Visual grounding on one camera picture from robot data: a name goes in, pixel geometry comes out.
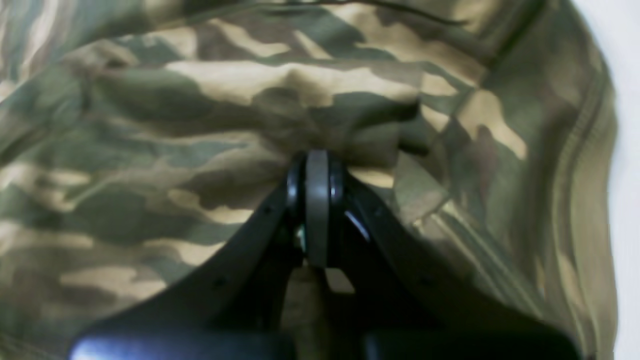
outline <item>camouflage pattern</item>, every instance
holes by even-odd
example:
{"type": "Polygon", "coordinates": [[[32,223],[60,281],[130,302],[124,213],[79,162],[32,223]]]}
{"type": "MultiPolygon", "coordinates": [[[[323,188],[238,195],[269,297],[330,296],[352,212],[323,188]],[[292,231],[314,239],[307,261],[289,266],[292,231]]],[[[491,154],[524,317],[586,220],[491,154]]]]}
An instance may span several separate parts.
{"type": "MultiPolygon", "coordinates": [[[[318,147],[461,277],[613,358],[613,91],[568,0],[0,6],[0,359],[63,358],[318,147]]],[[[284,326],[323,359],[307,280],[284,326]]]]}

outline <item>white background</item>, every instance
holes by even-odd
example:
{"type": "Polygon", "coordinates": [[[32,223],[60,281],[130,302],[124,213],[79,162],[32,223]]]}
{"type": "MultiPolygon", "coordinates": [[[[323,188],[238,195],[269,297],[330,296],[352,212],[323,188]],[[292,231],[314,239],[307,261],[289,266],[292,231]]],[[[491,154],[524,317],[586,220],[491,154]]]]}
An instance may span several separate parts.
{"type": "Polygon", "coordinates": [[[620,128],[609,183],[618,286],[616,360],[640,360],[640,1],[573,0],[612,70],[620,128]]]}

